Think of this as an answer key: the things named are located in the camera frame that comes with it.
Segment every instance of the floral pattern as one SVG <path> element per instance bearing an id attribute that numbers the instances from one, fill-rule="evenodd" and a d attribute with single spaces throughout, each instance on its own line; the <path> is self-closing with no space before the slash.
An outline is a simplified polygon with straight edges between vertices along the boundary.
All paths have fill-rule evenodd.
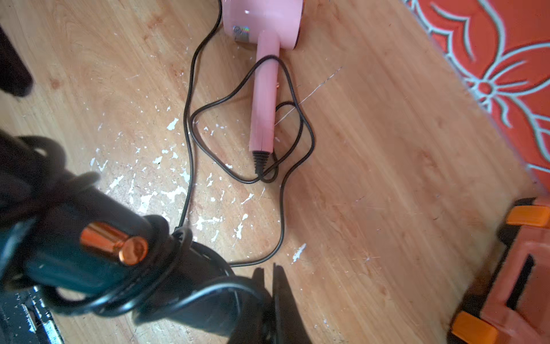
<path id="1" fill-rule="evenodd" d="M 550 190 L 550 3 L 404 0 Z"/>

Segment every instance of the white paint fleck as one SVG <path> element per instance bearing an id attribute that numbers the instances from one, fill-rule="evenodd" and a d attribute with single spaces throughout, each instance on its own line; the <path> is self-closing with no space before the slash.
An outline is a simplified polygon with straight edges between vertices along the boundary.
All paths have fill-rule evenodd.
<path id="1" fill-rule="evenodd" d="M 243 223 L 239 223 L 239 225 L 237 226 L 237 229 L 233 229 L 237 235 L 237 239 L 242 239 L 243 238 Z"/>
<path id="2" fill-rule="evenodd" d="M 216 241 L 216 239 L 218 238 L 218 234 L 219 234 L 219 230 L 216 230 L 216 235 L 214 235 L 214 237 L 212 239 L 210 239 L 211 243 Z"/>
<path id="3" fill-rule="evenodd" d="M 168 199 L 170 200 L 170 203 L 174 203 L 176 195 L 181 195 L 182 193 L 187 195 L 187 190 L 185 190 L 183 187 L 179 185 L 174 191 L 170 191 L 170 192 L 161 191 L 161 194 L 166 195 L 168 197 Z"/>
<path id="4" fill-rule="evenodd" d="M 134 193 L 134 179 L 132 179 L 131 183 L 130 183 L 130 190 L 128 190 L 128 194 L 133 194 Z"/>
<path id="5" fill-rule="evenodd" d="M 168 214 L 165 211 L 162 212 L 162 217 L 164 217 L 166 219 L 166 221 L 168 221 L 168 223 L 170 223 L 170 218 L 168 217 Z"/>
<path id="6" fill-rule="evenodd" d="M 193 226 L 197 226 L 197 229 L 199 231 L 202 231 L 204 226 L 203 226 L 203 223 L 216 223 L 216 222 L 222 222 L 223 218 L 220 217 L 220 218 L 217 218 L 217 217 L 213 217 L 211 218 L 210 220 L 205 220 L 202 218 L 202 216 L 199 216 L 199 219 L 197 220 L 197 223 L 193 223 Z"/>
<path id="7" fill-rule="evenodd" d="M 137 212 L 140 212 L 142 214 L 147 213 L 147 209 L 149 209 L 149 203 L 151 202 L 151 197 L 153 197 L 152 194 L 141 196 L 141 205 L 139 206 Z"/>
<path id="8" fill-rule="evenodd" d="M 254 194 L 249 194 L 248 198 L 241 202 L 241 205 L 245 204 L 247 201 L 251 200 L 254 197 Z"/>
<path id="9" fill-rule="evenodd" d="M 103 172 L 103 170 L 105 169 L 105 165 L 107 164 L 107 161 L 109 161 L 109 160 L 106 160 L 105 163 L 103 164 L 103 166 L 101 166 L 100 163 L 96 161 L 97 168 L 100 169 L 100 172 Z"/>
<path id="10" fill-rule="evenodd" d="M 183 173 L 180 173 L 179 175 L 183 177 L 183 180 L 185 180 L 187 184 L 189 184 L 189 179 L 191 176 L 187 173 L 186 169 L 183 169 Z"/>
<path id="11" fill-rule="evenodd" d="M 124 176 L 120 176 L 118 178 L 116 178 L 115 180 L 113 180 L 113 182 L 111 183 L 111 185 L 109 185 L 109 187 L 111 189 L 114 189 L 115 186 L 118 185 L 118 183 L 120 183 L 120 181 L 122 180 L 122 178 L 124 178 Z"/>
<path id="12" fill-rule="evenodd" d="M 179 119 L 174 118 L 174 120 L 166 127 L 166 129 L 174 130 L 175 129 L 175 124 L 176 124 L 177 121 L 179 121 Z"/>
<path id="13" fill-rule="evenodd" d="M 304 251 L 304 249 L 306 248 L 306 244 L 303 244 L 302 246 L 300 246 L 300 248 L 298 249 L 298 251 L 296 251 L 296 253 L 294 253 L 294 255 L 292 256 L 292 263 L 295 263 L 298 259 L 300 259 L 300 254 L 302 254 L 302 252 Z"/>

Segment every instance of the coiled cord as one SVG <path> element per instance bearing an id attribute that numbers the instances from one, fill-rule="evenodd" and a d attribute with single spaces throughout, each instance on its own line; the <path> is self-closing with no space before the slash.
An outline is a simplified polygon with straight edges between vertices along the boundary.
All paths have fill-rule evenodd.
<path id="1" fill-rule="evenodd" d="M 210 33 L 199 44 L 199 46 L 195 50 L 195 53 L 193 54 L 193 58 L 191 59 L 191 71 L 189 73 L 189 89 L 188 89 L 187 99 L 186 99 L 186 102 L 185 102 L 185 108 L 184 108 L 184 112 L 183 112 L 184 135 L 185 135 L 185 141 L 187 143 L 188 154 L 189 154 L 189 166 L 190 166 L 189 175 L 190 175 L 190 178 L 189 178 L 189 187 L 188 187 L 187 196 L 185 198 L 183 211 L 181 213 L 181 218 L 180 218 L 180 221 L 179 221 L 179 228 L 183 227 L 185 218 L 187 216 L 187 211 L 189 209 L 189 203 L 190 203 L 190 200 L 191 200 L 191 195 L 193 193 L 194 184 L 195 184 L 195 164 L 194 164 L 194 159 L 193 159 L 193 148 L 191 146 L 191 140 L 189 138 L 189 134 L 191 134 L 195 144 L 208 157 L 210 157 L 222 170 L 224 170 L 234 180 L 236 180 L 240 183 L 243 183 L 243 184 L 254 184 L 254 183 L 257 183 L 259 181 L 263 181 L 264 183 L 274 182 L 277 179 L 277 176 L 278 176 L 279 165 L 283 161 L 285 161 L 290 156 L 290 154 L 292 154 L 292 152 L 294 151 L 294 149 L 298 145 L 298 142 L 300 141 L 301 136 L 302 136 L 302 132 L 304 130 L 304 125 L 306 126 L 307 130 L 309 131 L 310 137 L 311 137 L 311 147 L 310 147 L 309 151 L 297 163 L 295 163 L 288 170 L 288 172 L 285 174 L 285 176 L 284 176 L 284 178 L 281 182 L 281 185 L 280 185 L 280 191 L 279 191 L 279 210 L 280 210 L 280 236 L 279 236 L 279 242 L 277 243 L 275 248 L 270 253 L 268 253 L 266 256 L 264 256 L 263 258 L 254 259 L 254 260 L 250 260 L 250 261 L 237 261 L 237 262 L 229 263 L 229 265 L 231 267 L 251 266 L 251 265 L 261 264 L 261 263 L 264 263 L 265 261 L 268 261 L 271 257 L 273 257 L 279 251 L 279 249 L 283 245 L 284 232 L 285 232 L 283 197 L 284 197 L 285 186 L 286 186 L 288 178 L 290 177 L 292 172 L 294 172 L 298 168 L 298 166 L 300 166 L 302 163 L 304 163 L 307 160 L 307 158 L 309 158 L 311 156 L 311 154 L 313 153 L 313 150 L 315 148 L 315 135 L 313 133 L 313 129 L 311 128 L 310 123 L 307 121 L 307 118 L 305 117 L 305 115 L 303 114 L 303 112 L 300 108 L 300 103 L 298 102 L 298 99 L 296 98 L 296 93 L 294 91 L 294 87 L 292 85 L 292 80 L 290 78 L 290 73 L 288 72 L 287 66 L 284 64 L 284 62 L 280 58 L 278 58 L 275 55 L 265 56 L 265 57 L 261 58 L 260 60 L 258 60 L 254 64 L 254 66 L 252 66 L 252 68 L 247 73 L 247 75 L 244 77 L 244 79 L 241 81 L 241 83 L 230 94 L 228 94 L 227 96 L 225 96 L 224 98 L 222 98 L 220 100 L 217 100 L 215 102 L 212 102 L 212 103 L 209 103 L 209 104 L 206 104 L 206 105 L 200 107 L 195 112 L 193 112 L 193 114 L 191 116 L 189 116 L 190 107 L 191 107 L 191 100 L 193 98 L 196 61 L 198 59 L 199 53 L 202 51 L 202 49 L 206 46 L 206 44 L 216 34 L 216 31 L 217 31 L 217 29 L 218 29 L 218 27 L 221 23 L 221 20 L 222 20 L 222 2 L 221 2 L 221 0 L 218 0 L 218 6 L 219 6 L 218 19 L 216 20 L 216 23 L 214 24 L 214 27 L 212 28 Z M 285 77 L 287 79 L 287 82 L 288 82 L 288 85 L 289 85 L 289 88 L 290 88 L 290 95 L 292 96 L 292 101 L 285 101 L 285 102 L 282 102 L 279 105 L 277 105 L 276 111 L 278 111 L 281 107 L 286 106 L 286 105 L 294 106 L 296 108 L 296 111 L 298 112 L 298 114 L 300 116 L 300 128 L 298 130 L 298 134 L 296 136 L 296 139 L 294 140 L 294 143 L 292 144 L 290 149 L 287 151 L 287 153 L 281 159 L 277 159 L 277 155 L 275 154 L 275 152 L 273 152 L 273 154 L 272 154 L 273 164 L 271 166 L 269 166 L 267 169 L 265 169 L 265 171 L 263 171 L 263 173 L 259 173 L 256 178 L 245 179 L 245 178 L 239 176 L 238 174 L 234 173 L 233 171 L 231 171 L 225 165 L 225 163 L 223 163 L 204 144 L 204 142 L 200 139 L 200 135 L 197 135 L 197 133 L 195 132 L 195 126 L 193 124 L 195 123 L 196 117 L 201 112 L 203 112 L 203 111 L 205 111 L 205 110 L 207 110 L 211 107 L 220 105 L 220 104 L 230 100 L 231 98 L 233 98 L 244 87 L 244 85 L 250 79 L 250 77 L 253 75 L 253 73 L 256 71 L 256 69 L 262 63 L 264 63 L 265 61 L 270 60 L 270 59 L 273 59 L 273 60 L 277 61 L 279 63 L 279 65 L 281 66 L 281 68 L 283 69 L 283 72 L 285 74 Z M 274 172 L 274 175 L 271 178 L 266 179 L 265 176 L 268 175 L 272 171 Z"/>
<path id="2" fill-rule="evenodd" d="M 32 169 L 41 171 L 33 195 L 15 204 L 0 209 L 0 227 L 14 226 L 17 222 L 40 218 L 49 209 L 71 201 L 79 193 L 93 187 L 99 179 L 97 173 L 85 173 L 73 177 L 64 168 L 65 154 L 55 141 L 39 136 L 19 138 L 35 151 L 39 159 L 31 162 Z M 42 157 L 36 150 L 42 150 Z M 180 232 L 179 240 L 169 240 L 169 227 L 166 220 L 157 215 L 145 219 L 155 230 L 152 246 L 145 260 L 132 268 L 131 273 L 122 283 L 102 293 L 74 301 L 64 298 L 54 286 L 37 285 L 43 300 L 56 313 L 75 316 L 94 312 L 99 316 L 119 316 L 137 309 L 136 322 L 152 321 L 181 312 L 202 299 L 222 292 L 235 294 L 237 311 L 240 314 L 240 297 L 237 292 L 246 292 L 259 299 L 264 305 L 271 302 L 269 293 L 246 277 L 235 277 L 231 267 L 210 248 L 193 242 L 189 229 Z M 181 299 L 157 309 L 140 308 L 155 292 L 160 284 L 171 274 L 178 264 L 185 259 L 190 249 L 206 257 L 227 276 L 218 277 L 194 288 L 194 291 Z"/>

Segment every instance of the black object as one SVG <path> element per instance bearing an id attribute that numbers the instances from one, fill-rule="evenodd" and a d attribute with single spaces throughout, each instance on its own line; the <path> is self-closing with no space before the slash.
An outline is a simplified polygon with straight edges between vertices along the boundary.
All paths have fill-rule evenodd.
<path id="1" fill-rule="evenodd" d="M 533 259 L 532 255 L 528 255 L 527 259 L 525 259 L 525 263 L 523 264 L 523 267 L 521 268 L 521 272 L 518 276 L 518 279 L 516 280 L 516 283 L 514 284 L 514 288 L 512 289 L 512 292 L 510 293 L 510 297 L 506 301 L 506 307 L 515 310 L 516 306 L 518 305 L 519 298 L 521 294 L 523 294 L 523 290 L 525 289 L 525 285 L 527 284 L 527 281 L 529 280 L 529 276 L 531 275 L 531 271 L 533 270 L 533 267 L 535 266 L 535 260 Z"/>
<path id="2" fill-rule="evenodd" d="M 0 344 L 63 344 L 52 314 L 36 289 L 0 296 Z"/>
<path id="3" fill-rule="evenodd" d="M 32 76 L 1 27 L 0 89 L 17 97 L 24 97 L 32 90 Z"/>
<path id="4" fill-rule="evenodd" d="M 65 170 L 62 148 L 49 139 L 0 130 L 0 161 L 2 291 L 37 286 L 63 315 L 133 311 L 136 324 L 168 318 L 223 336 L 252 331 L 249 343 L 308 342 L 281 267 L 271 297 L 258 276 L 235 276 L 189 229 L 171 236 L 162 216 L 140 217 L 96 190 L 96 173 Z M 147 257 L 125 266 L 83 249 L 80 234 L 97 221 L 146 239 Z M 88 296 L 67 300 L 57 287 Z"/>

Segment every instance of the wooden floor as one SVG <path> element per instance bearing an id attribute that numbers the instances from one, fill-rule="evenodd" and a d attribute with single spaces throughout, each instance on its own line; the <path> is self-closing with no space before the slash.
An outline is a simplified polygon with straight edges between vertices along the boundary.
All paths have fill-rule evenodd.
<path id="1" fill-rule="evenodd" d="M 101 172 L 101 190 L 174 226 L 189 172 L 189 64 L 216 15 L 214 0 L 0 0 L 0 25 L 36 82 L 25 99 L 0 94 L 1 127 L 60 141 L 71 170 Z M 254 56 L 220 32 L 202 54 L 192 108 L 229 93 Z M 399 0 L 308 0 L 298 46 L 282 57 L 318 145 L 289 181 L 288 234 L 266 280 L 273 263 L 285 268 L 316 343 L 442 343 L 495 259 L 504 212 L 535 185 Z M 198 123 L 246 176 L 250 96 L 247 87 Z M 297 127 L 295 112 L 277 125 L 278 152 Z M 228 261 L 268 252 L 279 185 L 244 186 L 198 159 L 197 240 Z M 136 328 L 130 316 L 57 321 L 67 343 L 225 340 L 168 321 Z"/>

